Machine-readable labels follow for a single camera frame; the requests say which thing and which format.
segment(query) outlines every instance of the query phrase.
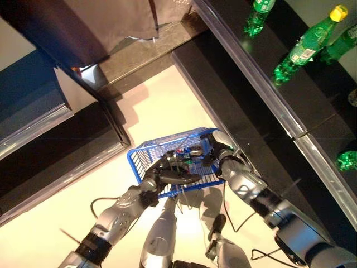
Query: blue plastic basket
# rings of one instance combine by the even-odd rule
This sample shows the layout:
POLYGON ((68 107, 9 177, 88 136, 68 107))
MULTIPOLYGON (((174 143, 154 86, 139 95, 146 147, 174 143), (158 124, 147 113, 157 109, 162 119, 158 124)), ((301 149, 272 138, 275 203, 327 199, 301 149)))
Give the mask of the blue plastic basket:
MULTIPOLYGON (((200 136, 213 132, 214 130, 217 130, 217 128, 200 127, 179 134, 145 141, 139 147, 130 149, 128 151, 127 158, 138 183, 141 183, 146 170, 151 166, 151 164, 170 150, 177 150, 179 148, 190 146, 201 146, 204 151, 204 155, 206 155, 211 150, 211 146, 206 138, 201 139, 200 136)), ((177 185, 173 187, 168 185, 159 195, 159 198, 173 196, 181 192, 201 189, 223 183, 224 181, 218 179, 214 174, 216 171, 216 165, 205 167, 201 164, 202 159, 203 156, 197 157, 194 160, 193 167, 190 167, 191 173, 201 175, 201 180, 187 185, 177 185)))

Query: beige floor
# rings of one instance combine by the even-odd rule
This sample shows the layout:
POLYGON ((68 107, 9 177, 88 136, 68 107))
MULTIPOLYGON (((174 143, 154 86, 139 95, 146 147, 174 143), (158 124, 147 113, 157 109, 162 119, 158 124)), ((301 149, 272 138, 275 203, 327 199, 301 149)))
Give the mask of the beige floor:
MULTIPOLYGON (((145 140, 190 130, 214 127, 177 69, 172 66, 143 84, 123 94, 118 102, 127 123, 124 125, 133 146, 145 140)), ((97 197, 115 197, 124 193, 136 180, 126 159, 126 152, 112 158, 85 175, 74 185, 62 190, 34 209, 0 228, 0 267, 57 267, 66 255, 76 249, 76 242, 60 232, 60 228, 81 240, 95 222, 90 202, 97 197)), ((142 245, 151 225, 159 216, 163 203, 148 208, 138 223, 112 249, 103 262, 104 268, 138 267, 142 245)), ((100 213, 110 201, 98 202, 100 213)), ((228 190, 226 203, 236 227, 252 210, 228 190)), ((200 213, 205 210, 202 205, 200 213)), ((215 267, 205 258, 208 230, 199 220, 196 208, 184 213, 176 210, 177 232, 174 260, 196 262, 215 267)), ((259 216, 253 216, 239 231, 233 233, 227 224, 223 235, 240 245, 250 256, 252 248, 264 252, 277 249, 273 232, 259 216)), ((282 252, 275 257, 287 261, 282 252)), ((252 262, 253 268, 284 267, 267 258, 252 262)))

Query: yellow bottle cap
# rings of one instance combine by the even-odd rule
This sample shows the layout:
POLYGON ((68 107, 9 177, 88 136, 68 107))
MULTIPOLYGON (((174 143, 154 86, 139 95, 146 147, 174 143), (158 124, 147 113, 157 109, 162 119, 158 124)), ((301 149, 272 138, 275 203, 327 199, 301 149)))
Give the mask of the yellow bottle cap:
POLYGON ((339 22, 342 21, 348 14, 348 9, 342 4, 336 6, 334 10, 330 13, 330 18, 333 21, 339 22))

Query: black shelf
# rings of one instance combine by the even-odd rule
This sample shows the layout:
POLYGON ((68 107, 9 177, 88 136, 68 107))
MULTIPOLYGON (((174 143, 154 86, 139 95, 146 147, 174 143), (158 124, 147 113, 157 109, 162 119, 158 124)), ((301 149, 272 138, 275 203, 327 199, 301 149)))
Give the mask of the black shelf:
POLYGON ((123 151, 98 102, 0 161, 0 226, 123 151))
POLYGON ((0 160, 73 116, 53 64, 35 50, 0 71, 0 160))
POLYGON ((307 30, 285 1, 276 2, 263 31, 253 40, 243 30, 250 1, 195 3, 199 15, 289 137, 295 139, 296 146, 357 229, 356 192, 352 191, 353 185, 349 186, 350 177, 357 177, 357 171, 341 173, 335 165, 338 153, 356 139, 356 109, 346 97, 356 83, 339 63, 325 66, 317 57, 288 83, 274 85, 274 68, 307 30))
POLYGON ((343 211, 214 35, 198 36, 172 58, 216 125, 232 136, 269 187, 282 194, 301 179, 286 198, 354 252, 354 229, 343 211))

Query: fabric curtain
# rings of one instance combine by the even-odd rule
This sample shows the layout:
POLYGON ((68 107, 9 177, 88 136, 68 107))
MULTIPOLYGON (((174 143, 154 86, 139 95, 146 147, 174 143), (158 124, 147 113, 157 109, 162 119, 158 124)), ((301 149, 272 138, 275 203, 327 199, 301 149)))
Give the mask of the fabric curtain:
POLYGON ((127 36, 150 39, 189 0, 2 0, 0 15, 67 67, 95 64, 127 36))

